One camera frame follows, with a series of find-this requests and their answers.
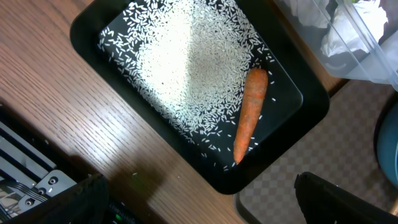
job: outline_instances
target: baking tray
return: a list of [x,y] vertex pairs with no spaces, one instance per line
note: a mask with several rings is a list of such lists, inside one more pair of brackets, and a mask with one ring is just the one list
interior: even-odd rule
[[259,143],[246,154],[242,163],[225,172],[226,161],[232,164],[232,152],[226,149],[233,144],[236,126],[223,126],[233,136],[229,141],[219,141],[222,152],[207,151],[201,154],[200,146],[189,144],[174,128],[168,125],[117,70],[99,54],[99,33],[127,7],[130,1],[95,0],[73,22],[70,37],[75,50],[107,81],[135,111],[137,111],[201,176],[222,194],[234,194],[270,166],[291,145],[316,125],[326,115],[329,107],[327,92],[297,52],[282,25],[262,0],[237,3],[251,21],[272,52],[276,62],[264,67],[273,72],[264,102],[263,118],[254,133]]

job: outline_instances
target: blue round object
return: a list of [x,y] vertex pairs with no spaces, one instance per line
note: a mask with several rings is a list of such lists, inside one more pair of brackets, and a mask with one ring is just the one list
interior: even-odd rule
[[398,103],[384,118],[377,140],[377,156],[381,169],[398,188]]

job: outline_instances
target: carrot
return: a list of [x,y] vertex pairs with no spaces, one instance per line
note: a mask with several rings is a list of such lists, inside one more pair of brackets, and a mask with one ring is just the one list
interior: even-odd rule
[[265,70],[254,68],[249,71],[244,85],[241,116],[234,144],[234,159],[237,164],[242,161],[249,147],[251,136],[261,114],[267,86],[268,74]]

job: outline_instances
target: woven placemat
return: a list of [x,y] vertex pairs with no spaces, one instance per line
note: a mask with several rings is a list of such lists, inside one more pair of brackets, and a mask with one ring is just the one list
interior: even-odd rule
[[332,99],[326,118],[238,194],[261,223],[305,224],[294,181],[309,171],[389,210],[398,191],[384,177],[373,149],[377,119],[394,89],[353,80]]

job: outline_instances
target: wire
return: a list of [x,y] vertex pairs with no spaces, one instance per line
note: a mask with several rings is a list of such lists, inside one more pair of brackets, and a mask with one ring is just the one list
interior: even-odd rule
[[5,221],[11,219],[10,214],[8,214],[8,212],[4,209],[4,207],[1,204],[0,204],[0,213],[1,213],[3,218],[5,217],[5,219],[6,219]]
[[47,198],[44,197],[43,195],[39,195],[37,192],[34,192],[32,189],[26,187],[24,184],[21,184],[19,182],[14,182],[11,180],[0,180],[0,186],[1,185],[5,185],[7,187],[12,187],[17,190],[20,190],[22,193],[32,197],[35,200],[40,201],[40,202],[44,202],[47,200]]

